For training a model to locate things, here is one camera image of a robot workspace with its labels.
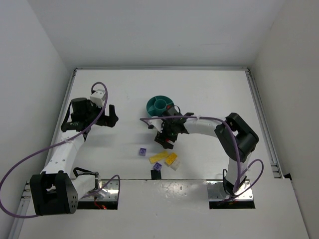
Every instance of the small purple cube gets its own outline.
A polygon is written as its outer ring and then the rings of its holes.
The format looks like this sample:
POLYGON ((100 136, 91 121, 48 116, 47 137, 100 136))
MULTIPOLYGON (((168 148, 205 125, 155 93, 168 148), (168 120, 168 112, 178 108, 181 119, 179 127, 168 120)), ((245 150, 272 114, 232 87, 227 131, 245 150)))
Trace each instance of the small purple cube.
POLYGON ((159 172, 161 169, 161 164, 156 162, 156 164, 154 164, 154 166, 153 166, 153 169, 155 169, 157 172, 159 172))
POLYGON ((146 155, 146 148, 140 148, 140 156, 145 156, 146 155))

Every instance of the white wall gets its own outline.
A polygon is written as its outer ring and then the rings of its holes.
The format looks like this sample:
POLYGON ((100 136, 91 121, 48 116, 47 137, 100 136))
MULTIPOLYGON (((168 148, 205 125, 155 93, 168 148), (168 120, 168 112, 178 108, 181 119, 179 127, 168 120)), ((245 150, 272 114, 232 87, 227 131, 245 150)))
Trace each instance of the white wall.
POLYGON ((28 0, 79 66, 253 63, 285 0, 28 0))
MULTIPOLYGON (((23 157, 48 146, 70 72, 26 0, 1 0, 0 7, 0 178, 23 157)), ((38 173, 45 154, 13 171, 1 191, 16 212, 24 184, 38 173)), ((13 218, 0 210, 0 238, 13 218)))
POLYGON ((319 238, 319 1, 288 0, 253 66, 308 232, 319 238))

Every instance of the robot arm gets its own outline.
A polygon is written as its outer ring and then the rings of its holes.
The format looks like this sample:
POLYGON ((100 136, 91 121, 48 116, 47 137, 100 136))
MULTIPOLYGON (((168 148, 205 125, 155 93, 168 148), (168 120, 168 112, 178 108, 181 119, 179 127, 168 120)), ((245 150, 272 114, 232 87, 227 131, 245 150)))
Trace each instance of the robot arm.
MULTIPOLYGON (((158 130, 155 141, 160 143, 163 148, 173 149, 173 144, 171 144, 170 141, 175 142, 179 133, 199 133, 219 139, 226 154, 229 156, 227 175, 223 178, 224 189, 228 194, 234 195, 233 189, 238 178, 238 164, 234 144, 226 126, 209 119, 190 119, 189 117, 192 116, 193 113, 186 113, 183 117, 174 107, 168 108, 162 115, 168 118, 162 119, 161 124, 159 123, 160 119, 150 120, 149 123, 151 125, 149 128, 155 127, 158 130)), ((230 126, 233 132, 237 132, 235 139, 240 156, 240 171, 243 172, 247 168, 248 158, 250 153, 255 150, 259 138, 236 113, 231 113, 227 116, 225 122, 230 126)), ((242 174, 239 185, 241 185, 245 179, 246 175, 242 174)))
MULTIPOLYGON (((93 91, 90 100, 76 98, 71 100, 66 117, 62 123, 60 142, 49 163, 40 174, 30 179, 30 188, 34 209, 37 215, 72 214, 76 211, 79 200, 89 191, 98 189, 98 173, 83 170, 75 173, 76 179, 70 180, 74 160, 80 147, 86 141, 90 129, 73 140, 79 132, 86 129, 101 112, 105 102, 105 92, 93 91), (71 122, 67 122, 72 106, 71 122)), ((113 105, 109 105, 110 116, 102 114, 96 125, 114 127, 118 121, 113 105)))

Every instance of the round teal container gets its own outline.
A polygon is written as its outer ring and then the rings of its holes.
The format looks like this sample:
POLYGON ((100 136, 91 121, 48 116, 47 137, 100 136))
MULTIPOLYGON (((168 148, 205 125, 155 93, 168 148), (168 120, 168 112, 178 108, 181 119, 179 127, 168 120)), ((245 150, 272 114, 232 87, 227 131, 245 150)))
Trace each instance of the round teal container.
POLYGON ((174 102, 166 96, 155 96, 146 104, 146 110, 150 117, 160 117, 167 109, 167 106, 173 106, 174 102))

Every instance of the yellow block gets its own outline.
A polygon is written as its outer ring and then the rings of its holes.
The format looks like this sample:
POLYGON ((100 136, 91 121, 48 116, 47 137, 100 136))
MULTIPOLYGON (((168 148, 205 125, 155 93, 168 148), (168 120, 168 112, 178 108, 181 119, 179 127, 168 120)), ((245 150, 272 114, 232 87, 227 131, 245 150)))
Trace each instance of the yellow block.
POLYGON ((165 160, 165 163, 170 166, 174 161, 175 159, 177 158, 177 155, 175 153, 172 153, 166 160, 165 160))
POLYGON ((163 158, 166 158, 168 156, 168 153, 166 151, 163 151, 162 153, 159 153, 153 157, 150 157, 150 163, 156 163, 163 158))

